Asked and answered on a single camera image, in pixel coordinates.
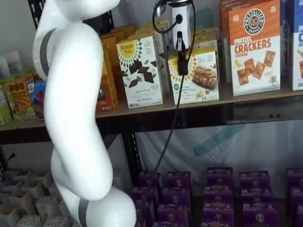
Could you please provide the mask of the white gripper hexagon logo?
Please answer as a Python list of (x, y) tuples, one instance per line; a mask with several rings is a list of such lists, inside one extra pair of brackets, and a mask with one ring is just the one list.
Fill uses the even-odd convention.
[(187, 49), (190, 47), (192, 28), (195, 28), (194, 4), (172, 4), (173, 46), (178, 52), (178, 74), (188, 74)]

